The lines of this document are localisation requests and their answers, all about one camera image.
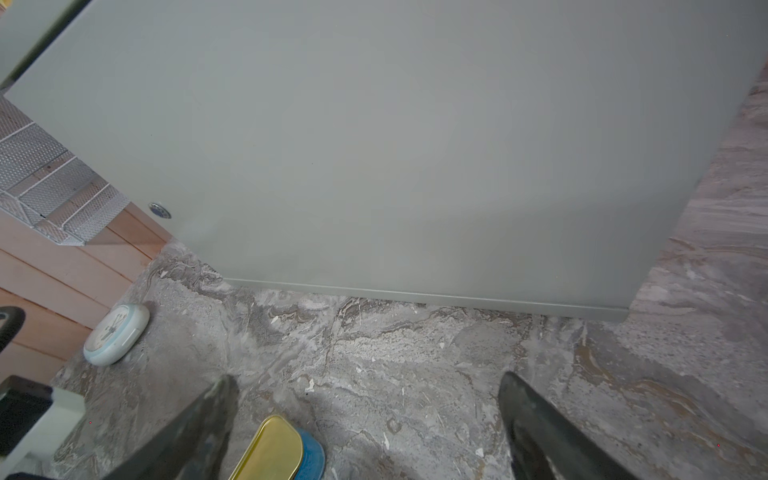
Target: clock face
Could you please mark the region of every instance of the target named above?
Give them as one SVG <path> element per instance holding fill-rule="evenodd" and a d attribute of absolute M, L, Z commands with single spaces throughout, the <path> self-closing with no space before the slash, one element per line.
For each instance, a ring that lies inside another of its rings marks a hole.
<path fill-rule="evenodd" d="M 106 345 L 107 342 L 114 336 L 114 334 L 120 329 L 125 319 L 128 318 L 129 309 L 126 306 L 119 306 L 107 314 L 107 316 L 96 326 L 91 335 L 88 337 L 88 341 L 85 343 L 85 348 L 92 352 L 100 349 Z"/>

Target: gray cabinet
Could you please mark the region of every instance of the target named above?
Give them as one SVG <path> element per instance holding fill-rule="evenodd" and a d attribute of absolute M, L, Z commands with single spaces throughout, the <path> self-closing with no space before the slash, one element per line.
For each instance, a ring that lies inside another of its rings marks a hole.
<path fill-rule="evenodd" d="M 768 4 L 93 0 L 7 93 L 227 279 L 620 319 Z"/>

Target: gray marble surface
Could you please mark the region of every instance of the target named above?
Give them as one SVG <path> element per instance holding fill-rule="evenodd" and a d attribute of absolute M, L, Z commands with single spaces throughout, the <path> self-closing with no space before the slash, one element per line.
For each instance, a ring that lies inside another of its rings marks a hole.
<path fill-rule="evenodd" d="M 240 385 L 223 478 L 269 414 L 325 478 L 511 478 L 495 394 L 526 378 L 641 478 L 768 478 L 768 77 L 620 324 L 227 285 L 170 243 L 125 295 L 153 313 L 117 364 L 55 385 L 88 414 L 51 477 L 99 478 L 219 375 Z"/>

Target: gold lid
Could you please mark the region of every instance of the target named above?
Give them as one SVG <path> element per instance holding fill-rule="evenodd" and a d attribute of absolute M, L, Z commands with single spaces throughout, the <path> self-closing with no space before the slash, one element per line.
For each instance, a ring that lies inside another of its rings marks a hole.
<path fill-rule="evenodd" d="M 291 480 L 301 465 L 304 444 L 283 417 L 267 417 L 237 463 L 230 480 Z"/>

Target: wooden wall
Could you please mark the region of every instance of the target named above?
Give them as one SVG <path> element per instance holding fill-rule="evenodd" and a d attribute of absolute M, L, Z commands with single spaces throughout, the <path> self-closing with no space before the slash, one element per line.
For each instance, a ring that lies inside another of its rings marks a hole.
<path fill-rule="evenodd" d="M 0 211 L 0 305 L 27 313 L 0 353 L 0 381 L 47 383 L 170 239 L 129 204 L 85 247 L 60 247 Z"/>

